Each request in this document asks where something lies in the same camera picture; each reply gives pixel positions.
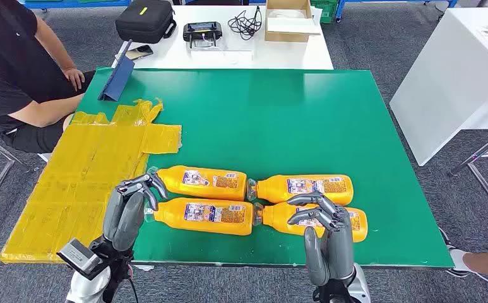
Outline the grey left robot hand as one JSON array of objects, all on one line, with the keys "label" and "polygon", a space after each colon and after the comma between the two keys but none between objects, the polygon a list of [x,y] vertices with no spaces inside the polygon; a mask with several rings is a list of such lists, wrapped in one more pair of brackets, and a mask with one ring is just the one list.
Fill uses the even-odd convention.
[{"label": "grey left robot hand", "polygon": [[103,237],[111,241],[116,251],[131,249],[145,219],[145,211],[154,214],[158,199],[155,188],[163,199],[168,198],[165,184],[155,172],[120,182],[113,188],[103,222]]}]

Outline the person's left hand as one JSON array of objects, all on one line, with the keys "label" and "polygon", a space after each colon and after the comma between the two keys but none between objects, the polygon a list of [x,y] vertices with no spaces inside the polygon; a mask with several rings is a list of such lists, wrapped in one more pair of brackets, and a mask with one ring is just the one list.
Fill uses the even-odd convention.
[{"label": "person's left hand", "polygon": [[82,89],[82,84],[85,82],[85,76],[80,70],[76,68],[66,68],[63,70],[63,73],[76,92]]}]

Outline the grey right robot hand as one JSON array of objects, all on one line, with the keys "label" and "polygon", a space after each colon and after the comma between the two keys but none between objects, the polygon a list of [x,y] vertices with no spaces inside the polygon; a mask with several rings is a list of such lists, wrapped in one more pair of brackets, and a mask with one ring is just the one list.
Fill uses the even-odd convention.
[{"label": "grey right robot hand", "polygon": [[289,225],[316,219],[324,227],[321,237],[313,227],[306,227],[304,231],[306,268],[311,283],[321,287],[331,279],[350,278],[354,273],[354,249],[348,211],[320,192],[298,194],[287,203],[295,206],[317,204],[316,208],[296,212],[288,219]]}]

